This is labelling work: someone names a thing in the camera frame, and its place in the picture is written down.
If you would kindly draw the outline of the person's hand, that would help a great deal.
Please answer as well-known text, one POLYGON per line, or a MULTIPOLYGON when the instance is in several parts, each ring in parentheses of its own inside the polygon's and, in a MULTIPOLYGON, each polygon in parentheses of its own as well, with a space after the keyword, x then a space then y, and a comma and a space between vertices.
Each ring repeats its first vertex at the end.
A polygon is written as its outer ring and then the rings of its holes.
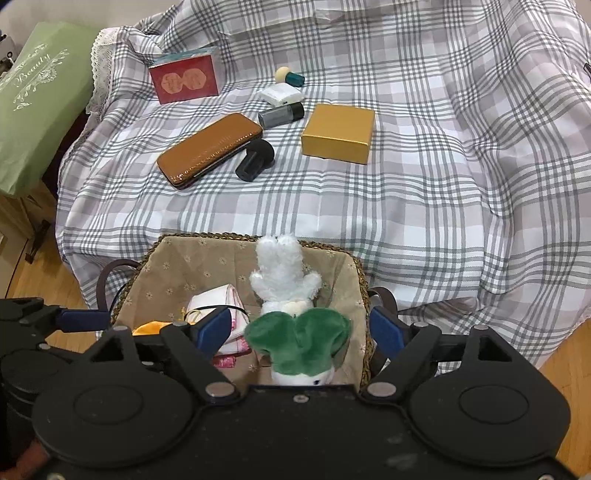
POLYGON ((23 448, 17 444, 2 444, 1 478, 30 479, 49 459, 49 454, 37 439, 23 448))

